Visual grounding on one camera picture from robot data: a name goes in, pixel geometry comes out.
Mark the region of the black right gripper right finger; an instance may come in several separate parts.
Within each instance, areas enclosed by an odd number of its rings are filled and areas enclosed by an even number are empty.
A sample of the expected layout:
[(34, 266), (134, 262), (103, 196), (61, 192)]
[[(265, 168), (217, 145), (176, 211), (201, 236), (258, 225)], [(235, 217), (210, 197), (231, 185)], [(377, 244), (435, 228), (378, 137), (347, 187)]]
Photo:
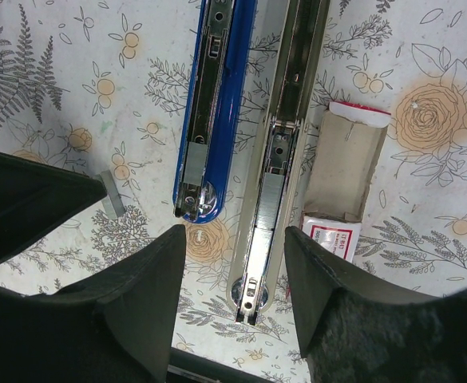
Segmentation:
[(301, 356), (313, 382), (467, 382), (467, 289), (395, 285), (297, 227), (284, 254)]

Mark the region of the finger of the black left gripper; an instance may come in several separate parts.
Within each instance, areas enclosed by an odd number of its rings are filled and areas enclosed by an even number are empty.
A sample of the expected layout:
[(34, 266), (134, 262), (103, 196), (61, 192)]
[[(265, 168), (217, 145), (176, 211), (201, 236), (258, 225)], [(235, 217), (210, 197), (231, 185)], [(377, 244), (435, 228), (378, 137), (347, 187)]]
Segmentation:
[(0, 264), (106, 196), (98, 180), (0, 152)]

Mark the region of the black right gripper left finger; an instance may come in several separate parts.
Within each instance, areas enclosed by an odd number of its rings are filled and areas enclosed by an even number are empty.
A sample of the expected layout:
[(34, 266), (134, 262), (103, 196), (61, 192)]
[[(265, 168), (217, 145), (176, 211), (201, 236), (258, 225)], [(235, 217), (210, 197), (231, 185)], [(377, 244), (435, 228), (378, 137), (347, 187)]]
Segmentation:
[(55, 294), (0, 287), (0, 382), (164, 381), (185, 246), (177, 224)]

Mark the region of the silver staple strip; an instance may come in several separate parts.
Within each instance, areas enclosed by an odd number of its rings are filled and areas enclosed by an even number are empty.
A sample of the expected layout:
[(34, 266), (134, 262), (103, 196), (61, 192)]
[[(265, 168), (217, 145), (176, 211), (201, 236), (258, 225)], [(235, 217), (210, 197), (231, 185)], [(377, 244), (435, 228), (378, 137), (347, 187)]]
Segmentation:
[(186, 152), (183, 182), (202, 186), (204, 169), (207, 163), (208, 146), (190, 142)]
[(105, 188), (106, 197), (101, 200), (105, 215), (109, 219), (119, 219), (125, 213), (125, 206), (114, 182), (110, 170), (100, 172), (95, 176)]
[(283, 175), (272, 173), (263, 175), (256, 216), (256, 226), (258, 228), (272, 230), (275, 227), (283, 184)]

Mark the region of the red and white staple box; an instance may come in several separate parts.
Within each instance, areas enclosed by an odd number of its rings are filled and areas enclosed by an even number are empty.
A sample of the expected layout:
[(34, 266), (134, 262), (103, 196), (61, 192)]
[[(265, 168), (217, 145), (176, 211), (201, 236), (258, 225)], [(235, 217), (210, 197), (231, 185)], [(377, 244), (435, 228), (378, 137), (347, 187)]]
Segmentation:
[(301, 230), (351, 262), (374, 169), (391, 114), (332, 101), (319, 126), (315, 159), (304, 196)]

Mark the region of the beige stapler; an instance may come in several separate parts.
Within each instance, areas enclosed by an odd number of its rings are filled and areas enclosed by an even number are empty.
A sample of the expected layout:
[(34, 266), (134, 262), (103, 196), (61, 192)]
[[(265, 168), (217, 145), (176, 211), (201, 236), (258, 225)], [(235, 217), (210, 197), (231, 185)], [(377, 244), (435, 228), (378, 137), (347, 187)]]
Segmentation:
[[(228, 299), (239, 323), (254, 326), (273, 301), (291, 221), (307, 134), (307, 114), (327, 25), (328, 1), (290, 1), (266, 112), (257, 128), (247, 174)], [(272, 230), (256, 226), (263, 175), (284, 176)]]

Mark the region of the blue stapler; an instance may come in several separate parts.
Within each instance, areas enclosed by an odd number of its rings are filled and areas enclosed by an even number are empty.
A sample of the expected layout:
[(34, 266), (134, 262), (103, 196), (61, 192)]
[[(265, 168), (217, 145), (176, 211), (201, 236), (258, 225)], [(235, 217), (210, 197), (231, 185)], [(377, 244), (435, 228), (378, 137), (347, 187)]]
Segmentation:
[[(175, 217), (189, 223), (211, 222), (225, 203), (256, 7), (246, 0), (201, 3), (172, 194)], [(190, 142), (208, 146), (201, 187), (183, 182)]]

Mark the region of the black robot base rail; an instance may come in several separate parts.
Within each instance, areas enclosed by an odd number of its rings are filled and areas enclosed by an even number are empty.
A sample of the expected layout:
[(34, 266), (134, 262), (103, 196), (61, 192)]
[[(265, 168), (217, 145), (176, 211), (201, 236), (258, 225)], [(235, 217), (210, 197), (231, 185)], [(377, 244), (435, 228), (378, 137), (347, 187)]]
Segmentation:
[(192, 353), (172, 347), (166, 382), (221, 382), (221, 383), (255, 383), (268, 382), (256, 375), (198, 357)]

